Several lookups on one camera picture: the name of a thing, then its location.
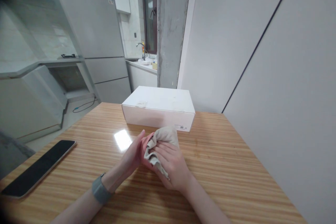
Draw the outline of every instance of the white cabinet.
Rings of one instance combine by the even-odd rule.
[[[0,129],[28,142],[61,128],[67,99],[46,66],[0,80]]]
[[[131,91],[133,92],[138,86],[158,86],[158,76],[154,73],[147,72],[139,69],[130,64],[127,65],[129,83],[131,85]]]

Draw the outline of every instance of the pink object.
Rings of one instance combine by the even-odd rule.
[[[141,139],[141,163],[144,164],[148,169],[150,169],[153,172],[154,172],[153,165],[148,160],[146,160],[144,158],[144,156],[145,156],[145,152],[146,152],[146,149],[147,149],[147,144],[148,144],[149,140],[152,138],[152,136],[154,135],[154,133],[155,132],[152,132],[148,136]]]

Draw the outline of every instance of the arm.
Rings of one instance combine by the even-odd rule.
[[[101,182],[109,192],[113,193],[139,166],[141,139],[144,135],[145,131],[143,130],[132,142],[118,164],[101,178]],[[67,209],[60,213],[51,223],[89,223],[102,206],[103,205],[96,200],[90,188]]]
[[[170,181],[160,171],[156,171],[164,186],[177,190],[186,197],[203,224],[231,223],[189,171],[179,148],[166,142],[159,142],[153,150],[169,175]]]

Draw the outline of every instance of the smartphone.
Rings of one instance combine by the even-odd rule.
[[[76,141],[59,141],[19,177],[10,183],[1,192],[1,194],[17,199],[28,195],[28,193],[33,190],[75,146]]]

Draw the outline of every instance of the hand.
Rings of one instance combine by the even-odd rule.
[[[163,168],[168,173],[169,179],[155,167],[155,172],[161,179],[163,185],[170,190],[177,190],[184,194],[193,175],[189,171],[182,152],[175,145],[159,141],[151,150],[155,151]]]
[[[136,137],[136,139],[131,143],[125,154],[120,160],[120,165],[124,170],[125,179],[133,174],[135,169],[138,168],[141,162],[141,139],[145,136],[145,130],[143,129],[141,133]]]
[[[105,188],[113,193],[121,183],[133,174],[140,164],[141,139],[145,136],[145,130],[136,137],[128,147],[127,151],[112,169],[110,169],[102,178],[101,182]]]

